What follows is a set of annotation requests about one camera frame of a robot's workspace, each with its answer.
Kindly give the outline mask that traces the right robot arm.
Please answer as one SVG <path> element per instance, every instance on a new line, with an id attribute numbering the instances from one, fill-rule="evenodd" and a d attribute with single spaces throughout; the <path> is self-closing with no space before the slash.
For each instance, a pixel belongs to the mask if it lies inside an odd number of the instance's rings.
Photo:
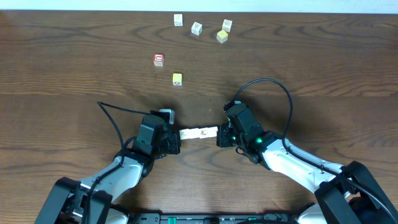
<path id="1" fill-rule="evenodd" d="M 224 105 L 228 123 L 219 126 L 217 145 L 235 147 L 253 164 L 290 177 L 317 203 L 297 223 L 397 223 L 397 210 L 369 169 L 357 161 L 347 166 L 301 150 L 283 135 L 266 131 L 240 101 Z"/>

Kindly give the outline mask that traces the white block brown picture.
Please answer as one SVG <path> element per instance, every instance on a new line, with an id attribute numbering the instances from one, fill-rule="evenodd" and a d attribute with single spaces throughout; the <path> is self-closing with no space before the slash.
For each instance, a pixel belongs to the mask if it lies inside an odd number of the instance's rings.
<path id="1" fill-rule="evenodd" d="M 206 138 L 208 136 L 208 128 L 201 128 L 198 130 L 199 138 Z"/>

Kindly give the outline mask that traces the green edged white block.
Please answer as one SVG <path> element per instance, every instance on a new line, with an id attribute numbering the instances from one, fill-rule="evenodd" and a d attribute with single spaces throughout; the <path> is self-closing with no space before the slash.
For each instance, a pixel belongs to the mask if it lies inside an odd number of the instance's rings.
<path id="1" fill-rule="evenodd" d="M 181 129 L 179 134 L 181 140 L 190 139 L 190 129 Z"/>

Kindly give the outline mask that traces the teal edged white block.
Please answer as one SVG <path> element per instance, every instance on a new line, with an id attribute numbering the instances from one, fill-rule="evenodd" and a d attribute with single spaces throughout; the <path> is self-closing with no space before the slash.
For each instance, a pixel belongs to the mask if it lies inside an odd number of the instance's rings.
<path id="1" fill-rule="evenodd" d="M 216 137 L 217 136 L 217 132 L 218 132 L 218 127 L 217 126 L 208 128 L 208 137 L 209 138 Z"/>

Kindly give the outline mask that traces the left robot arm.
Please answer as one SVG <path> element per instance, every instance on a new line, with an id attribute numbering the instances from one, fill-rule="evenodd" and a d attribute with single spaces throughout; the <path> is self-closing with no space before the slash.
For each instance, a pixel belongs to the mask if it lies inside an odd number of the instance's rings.
<path id="1" fill-rule="evenodd" d="M 138 136 L 122 144 L 109 166 L 81 180 L 58 179 L 36 223 L 57 223 L 62 214 L 77 223 L 127 223 L 129 216 L 114 209 L 112 202 L 147 177 L 155 160 L 180 153 L 174 117 L 170 109 L 151 111 L 143 117 Z"/>

